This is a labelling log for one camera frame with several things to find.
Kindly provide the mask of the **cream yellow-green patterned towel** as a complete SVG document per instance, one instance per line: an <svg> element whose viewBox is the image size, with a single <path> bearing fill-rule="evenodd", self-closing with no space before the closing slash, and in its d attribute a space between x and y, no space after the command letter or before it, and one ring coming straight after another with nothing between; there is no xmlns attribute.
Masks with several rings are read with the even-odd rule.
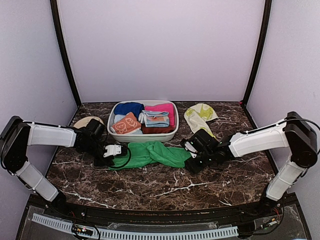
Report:
<svg viewBox="0 0 320 240"><path fill-rule="evenodd" d="M205 103L198 103L189 107L184 113L184 119L189 125L191 132L196 133L198 130L204 130L211 137L214 137L207 122L216 120L218 118L215 110Z"/></svg>

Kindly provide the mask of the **green microfiber towel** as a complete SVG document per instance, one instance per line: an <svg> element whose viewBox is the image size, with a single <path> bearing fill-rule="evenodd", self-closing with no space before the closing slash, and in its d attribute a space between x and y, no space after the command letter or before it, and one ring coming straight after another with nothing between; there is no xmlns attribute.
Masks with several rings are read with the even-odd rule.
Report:
<svg viewBox="0 0 320 240"><path fill-rule="evenodd" d="M185 161L191 158L191 153L180 147L166 147L160 141L130 142L127 145L129 153L116 156L114 166L110 170L142 168L148 164L159 163L173 168L184 168Z"/></svg>

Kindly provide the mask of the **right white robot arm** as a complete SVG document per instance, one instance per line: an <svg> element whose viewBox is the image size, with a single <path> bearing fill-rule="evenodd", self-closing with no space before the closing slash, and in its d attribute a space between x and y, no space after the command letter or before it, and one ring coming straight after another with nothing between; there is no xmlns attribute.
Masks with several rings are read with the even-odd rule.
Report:
<svg viewBox="0 0 320 240"><path fill-rule="evenodd" d="M261 201L255 205L255 213L266 217L284 193L317 163L319 130L315 122L302 118L295 111L288 112L285 118L270 125L240 131L221 140L200 129L189 139L181 141L181 146L191 154L184 162L185 168L197 174L212 164L222 164L257 152L286 153L286 161L265 188Z"/></svg>

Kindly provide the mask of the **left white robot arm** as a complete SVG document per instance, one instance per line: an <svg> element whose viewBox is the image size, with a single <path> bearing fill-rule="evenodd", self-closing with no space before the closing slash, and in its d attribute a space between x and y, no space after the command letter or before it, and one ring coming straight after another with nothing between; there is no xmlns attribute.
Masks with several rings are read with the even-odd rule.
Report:
<svg viewBox="0 0 320 240"><path fill-rule="evenodd" d="M76 128L26 121L14 115L0 134L0 164L31 191L51 203L50 208L58 217L67 218L71 208L65 203L66 196L33 165L29 157L44 155L37 154L37 150L53 153L58 147L74 148L90 154L94 166L111 167L114 157L124 151L120 145L102 142L105 129L105 125L96 119Z"/></svg>

